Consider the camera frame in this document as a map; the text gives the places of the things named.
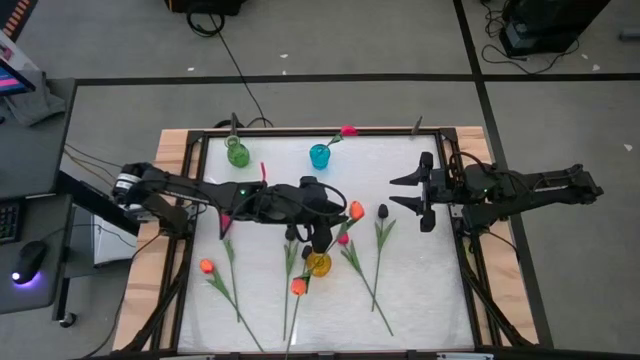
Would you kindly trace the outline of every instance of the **keyboard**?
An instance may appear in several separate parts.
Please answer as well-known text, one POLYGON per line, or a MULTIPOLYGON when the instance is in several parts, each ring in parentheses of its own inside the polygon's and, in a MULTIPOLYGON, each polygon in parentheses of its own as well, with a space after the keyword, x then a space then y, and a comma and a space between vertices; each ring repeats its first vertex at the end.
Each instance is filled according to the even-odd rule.
POLYGON ((20 241, 22 204, 20 201, 0 203, 0 245, 20 241))

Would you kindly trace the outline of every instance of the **red tulip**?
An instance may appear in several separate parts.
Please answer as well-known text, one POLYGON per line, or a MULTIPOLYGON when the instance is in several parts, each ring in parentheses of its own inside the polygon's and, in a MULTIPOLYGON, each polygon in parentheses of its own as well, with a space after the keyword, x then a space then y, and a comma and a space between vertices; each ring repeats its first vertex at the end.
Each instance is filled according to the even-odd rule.
POLYGON ((349 209, 349 214, 351 215, 351 219, 358 221, 364 217, 364 208, 362 204, 357 201, 351 203, 351 209, 349 209))
POLYGON ((358 135, 358 130, 350 125, 345 125, 340 129, 340 134, 342 136, 356 136, 358 135))
POLYGON ((338 244, 347 246, 349 243, 349 234, 344 234, 338 239, 338 244))

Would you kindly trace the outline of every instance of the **computer mouse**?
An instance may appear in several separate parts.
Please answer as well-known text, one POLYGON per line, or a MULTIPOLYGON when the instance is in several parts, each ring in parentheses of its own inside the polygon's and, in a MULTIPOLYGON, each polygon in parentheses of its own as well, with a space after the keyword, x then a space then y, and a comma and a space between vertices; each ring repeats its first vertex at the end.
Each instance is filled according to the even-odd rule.
POLYGON ((13 282, 16 284, 26 284, 31 281, 31 279, 36 276, 38 270, 40 270, 40 265, 42 265, 42 260, 44 260, 46 254, 47 244, 41 240, 32 241, 23 246, 18 254, 16 266, 11 273, 13 282))

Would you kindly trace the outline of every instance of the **wooden table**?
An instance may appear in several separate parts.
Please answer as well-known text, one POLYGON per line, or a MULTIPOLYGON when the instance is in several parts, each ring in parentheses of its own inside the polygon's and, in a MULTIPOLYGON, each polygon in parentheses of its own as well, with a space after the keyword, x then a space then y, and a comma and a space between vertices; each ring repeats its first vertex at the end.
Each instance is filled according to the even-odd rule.
MULTIPOLYGON (((187 135, 189 131, 190 130, 187 129, 180 129, 164 130, 162 132, 158 152, 154 161, 156 167, 174 174, 180 174, 185 159, 187 135)), ((456 127, 456 131, 458 133, 458 143, 461 151, 469 152, 483 162, 491 163, 491 156, 482 127, 456 127)), ((195 178, 197 171, 198 148, 198 145, 194 148, 189 167, 189 176, 192 178, 195 178)), ((463 160, 465 161, 465 165, 469 165, 469 159, 463 158, 463 160)), ((509 225, 506 222, 496 223, 492 226, 491 231, 506 240, 512 241, 509 225)), ((157 233, 157 223, 141 226, 138 235, 138 248, 145 245, 157 233)), ((490 235, 483 235, 481 243, 494 301, 521 335, 529 341, 536 343, 537 337, 529 301, 513 249, 490 235)), ((116 329, 113 343, 114 350, 127 345, 138 330, 142 328, 153 311, 158 301, 167 248, 167 238, 160 237, 138 254, 133 262, 116 329)), ((181 254, 182 247, 179 245, 174 260, 174 275, 181 261, 181 254)), ((468 258, 473 265, 473 257, 468 254, 468 258)), ((484 307, 479 300, 477 300, 477 297, 476 309, 481 325, 483 343, 490 344, 484 307)), ((169 347, 174 314, 175 300, 174 304, 167 310, 167 316, 165 316, 164 319, 160 348, 169 347)), ((504 336, 502 338, 503 343, 508 345, 504 336)))

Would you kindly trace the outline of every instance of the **blue vase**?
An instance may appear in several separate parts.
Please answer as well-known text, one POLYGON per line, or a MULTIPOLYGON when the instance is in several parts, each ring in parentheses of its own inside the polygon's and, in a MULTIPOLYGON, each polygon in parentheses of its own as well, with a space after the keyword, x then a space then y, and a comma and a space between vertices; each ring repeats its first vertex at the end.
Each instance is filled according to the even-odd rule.
POLYGON ((324 144, 313 145, 309 150, 309 156, 311 157, 311 164, 313 167, 322 170, 329 165, 329 158, 331 157, 331 150, 324 144))

